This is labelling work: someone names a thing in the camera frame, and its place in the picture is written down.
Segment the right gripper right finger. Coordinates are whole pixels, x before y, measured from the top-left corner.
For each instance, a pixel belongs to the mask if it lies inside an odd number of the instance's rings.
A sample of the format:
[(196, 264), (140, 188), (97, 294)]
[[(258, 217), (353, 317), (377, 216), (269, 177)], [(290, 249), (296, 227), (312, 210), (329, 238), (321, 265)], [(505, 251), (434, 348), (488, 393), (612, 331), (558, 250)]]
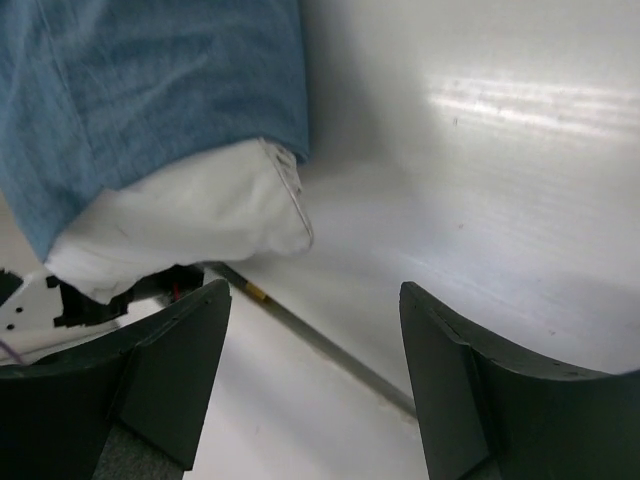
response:
[(639, 375), (541, 355), (413, 282), (400, 322), (432, 479), (635, 479)]

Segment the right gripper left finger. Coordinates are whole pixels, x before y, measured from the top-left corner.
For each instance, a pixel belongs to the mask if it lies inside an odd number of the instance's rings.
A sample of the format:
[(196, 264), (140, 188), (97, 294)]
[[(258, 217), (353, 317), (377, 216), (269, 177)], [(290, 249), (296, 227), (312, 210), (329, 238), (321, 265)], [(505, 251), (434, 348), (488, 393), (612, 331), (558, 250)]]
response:
[(95, 340), (1, 370), (5, 479), (179, 479), (195, 462), (231, 309), (216, 280)]

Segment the blue pillowcase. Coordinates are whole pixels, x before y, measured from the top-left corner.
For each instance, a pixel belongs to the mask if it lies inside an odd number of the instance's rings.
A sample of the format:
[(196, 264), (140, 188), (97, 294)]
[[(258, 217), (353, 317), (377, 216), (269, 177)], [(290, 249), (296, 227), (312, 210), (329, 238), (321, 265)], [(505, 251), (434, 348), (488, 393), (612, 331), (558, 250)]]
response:
[(295, 1), (5, 1), (1, 189), (35, 256), (104, 190), (252, 138), (310, 155)]

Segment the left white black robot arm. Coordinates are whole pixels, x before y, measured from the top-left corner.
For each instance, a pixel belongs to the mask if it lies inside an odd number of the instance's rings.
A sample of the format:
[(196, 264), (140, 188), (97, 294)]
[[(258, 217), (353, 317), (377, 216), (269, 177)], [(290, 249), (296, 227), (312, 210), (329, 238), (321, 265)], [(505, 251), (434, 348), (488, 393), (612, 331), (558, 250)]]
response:
[(129, 300), (101, 304), (40, 270), (1, 270), (1, 364), (26, 366), (106, 335), (129, 313)]

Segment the white pillow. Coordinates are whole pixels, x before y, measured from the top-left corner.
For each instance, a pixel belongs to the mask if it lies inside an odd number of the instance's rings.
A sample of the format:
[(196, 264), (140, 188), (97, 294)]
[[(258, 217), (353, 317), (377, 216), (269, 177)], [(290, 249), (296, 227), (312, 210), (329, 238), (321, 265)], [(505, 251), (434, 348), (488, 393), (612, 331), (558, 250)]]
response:
[(106, 304), (174, 265), (291, 255), (312, 243), (295, 156), (254, 139), (103, 191), (57, 238), (45, 266)]

